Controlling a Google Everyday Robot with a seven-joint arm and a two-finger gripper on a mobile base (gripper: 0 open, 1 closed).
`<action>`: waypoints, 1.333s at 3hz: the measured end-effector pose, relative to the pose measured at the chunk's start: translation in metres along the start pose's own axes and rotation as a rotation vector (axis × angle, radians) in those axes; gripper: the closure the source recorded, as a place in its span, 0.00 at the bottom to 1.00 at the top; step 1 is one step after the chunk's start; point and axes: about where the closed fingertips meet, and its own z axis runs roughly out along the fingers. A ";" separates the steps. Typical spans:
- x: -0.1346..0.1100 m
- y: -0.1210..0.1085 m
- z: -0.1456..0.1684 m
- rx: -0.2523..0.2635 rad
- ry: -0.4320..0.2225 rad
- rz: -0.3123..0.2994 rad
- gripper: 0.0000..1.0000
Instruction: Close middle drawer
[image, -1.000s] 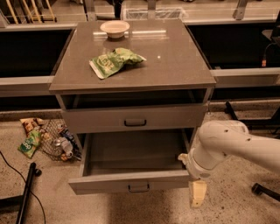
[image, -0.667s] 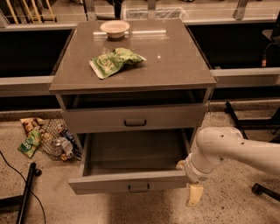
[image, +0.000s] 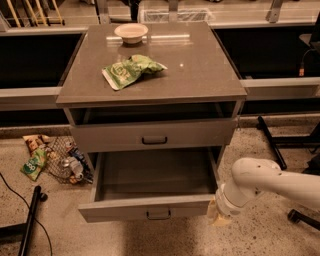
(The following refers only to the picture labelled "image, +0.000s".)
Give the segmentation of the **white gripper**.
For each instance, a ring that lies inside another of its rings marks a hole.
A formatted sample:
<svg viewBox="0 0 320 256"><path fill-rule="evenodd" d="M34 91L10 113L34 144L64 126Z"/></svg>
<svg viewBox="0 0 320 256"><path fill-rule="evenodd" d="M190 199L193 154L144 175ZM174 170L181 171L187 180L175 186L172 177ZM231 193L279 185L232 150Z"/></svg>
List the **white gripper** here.
<svg viewBox="0 0 320 256"><path fill-rule="evenodd" d="M207 208L207 217L212 226L228 225L231 216L238 215L249 199L234 182L222 184L215 193Z"/></svg>

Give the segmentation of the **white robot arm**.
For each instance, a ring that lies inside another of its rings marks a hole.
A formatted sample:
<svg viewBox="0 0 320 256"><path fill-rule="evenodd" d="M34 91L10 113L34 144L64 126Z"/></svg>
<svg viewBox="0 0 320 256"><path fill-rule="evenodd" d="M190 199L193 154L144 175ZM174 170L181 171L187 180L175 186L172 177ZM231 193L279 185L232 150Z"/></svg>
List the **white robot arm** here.
<svg viewBox="0 0 320 256"><path fill-rule="evenodd" d="M231 168L231 178L221 184L207 208L214 226L231 222L246 204L271 192L312 210L320 210L320 177L282 171L268 159L241 158Z"/></svg>

